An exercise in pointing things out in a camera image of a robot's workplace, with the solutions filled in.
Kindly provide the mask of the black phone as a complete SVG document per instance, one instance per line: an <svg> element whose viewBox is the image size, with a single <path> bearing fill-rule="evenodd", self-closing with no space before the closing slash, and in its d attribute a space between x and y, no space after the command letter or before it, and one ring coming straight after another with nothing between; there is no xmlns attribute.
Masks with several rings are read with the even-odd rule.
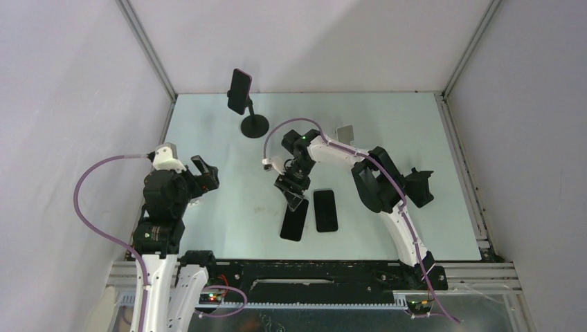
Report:
<svg viewBox="0 0 587 332"><path fill-rule="evenodd" d="M289 241L299 242L302 239L309 201L304 199L301 204L294 210L285 208L285 215L280 230L280 238Z"/></svg>
<svg viewBox="0 0 587 332"><path fill-rule="evenodd" d="M338 230L338 217L334 191L316 190L313 197L316 230L318 232L336 232Z"/></svg>

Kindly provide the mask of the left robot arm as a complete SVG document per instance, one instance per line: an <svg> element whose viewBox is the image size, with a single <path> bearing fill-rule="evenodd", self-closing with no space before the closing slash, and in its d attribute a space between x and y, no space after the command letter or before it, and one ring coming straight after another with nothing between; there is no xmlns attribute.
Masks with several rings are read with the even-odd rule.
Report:
<svg viewBox="0 0 587 332"><path fill-rule="evenodd" d="M132 331L187 331L203 288L214 286L219 270L210 264L211 251L182 263L177 289L172 277L181 237L183 215L189 203L219 187L218 169L201 156L191 158L199 170L195 176L176 160L155 169L144 179L144 215L133 234L137 266L136 299Z"/></svg>

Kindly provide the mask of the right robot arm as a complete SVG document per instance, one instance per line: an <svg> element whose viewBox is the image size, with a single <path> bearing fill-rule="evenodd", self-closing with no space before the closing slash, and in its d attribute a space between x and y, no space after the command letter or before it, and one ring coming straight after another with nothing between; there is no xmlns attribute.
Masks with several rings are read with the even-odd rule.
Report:
<svg viewBox="0 0 587 332"><path fill-rule="evenodd" d="M430 203L430 171L412 169L407 176L397 169L382 147L357 149L312 129L304 135L291 130L282 139L291 154L289 161L264 156L265 170L278 173L275 186L283 193L290 211L295 212L305 199L311 180L310 172L317 163L346 169L352 175L359 199L369 211L378 214L395 243L400 263L405 266L402 278L409 288L426 285L432 291L439 266L424 245L408 212L408 204L422 208Z"/></svg>

